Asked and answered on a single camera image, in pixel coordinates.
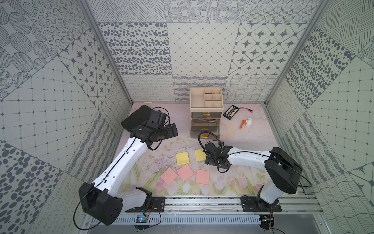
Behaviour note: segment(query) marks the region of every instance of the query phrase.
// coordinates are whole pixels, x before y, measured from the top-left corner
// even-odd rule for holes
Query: transparent drawer
[[[203,131],[209,131],[220,137],[220,120],[219,119],[193,119],[191,120],[190,138],[197,139],[199,134]],[[211,134],[204,133],[201,135],[202,139],[212,139],[215,137]]]

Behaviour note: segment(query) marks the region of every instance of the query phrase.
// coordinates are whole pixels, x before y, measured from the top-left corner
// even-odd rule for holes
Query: dotted pattern tile
[[[227,75],[237,24],[168,23],[174,75]]]
[[[98,112],[55,57],[1,102],[0,137],[64,168]]]
[[[56,54],[17,2],[0,6],[0,100]]]
[[[97,109],[108,95],[115,75],[91,29],[57,55]]]
[[[166,22],[239,23],[245,0],[164,0]]]
[[[315,28],[286,75],[301,104],[308,109],[352,61],[354,55]]]
[[[1,229],[24,234],[43,213],[62,171],[3,141],[0,147]]]
[[[246,0],[242,22],[308,23],[320,0]]]
[[[165,23],[101,23],[100,29],[122,75],[171,74]]]
[[[24,9],[56,54],[73,42],[89,26],[76,0],[22,0]]]
[[[76,231],[77,228],[72,223],[72,215],[80,200],[78,190],[82,184],[83,181],[62,173],[61,179],[50,194],[43,210],[35,217],[35,222],[31,225],[28,233],[65,234]],[[75,216],[77,223],[83,218],[83,215],[85,214],[79,207]]]
[[[281,81],[267,107],[281,137],[305,112],[286,80]]]
[[[224,101],[264,101],[278,76],[228,76]]]
[[[175,101],[173,76],[122,76],[133,101]]]
[[[374,162],[374,68],[353,61],[308,113],[347,169]]]
[[[306,24],[240,24],[231,75],[279,75]]]

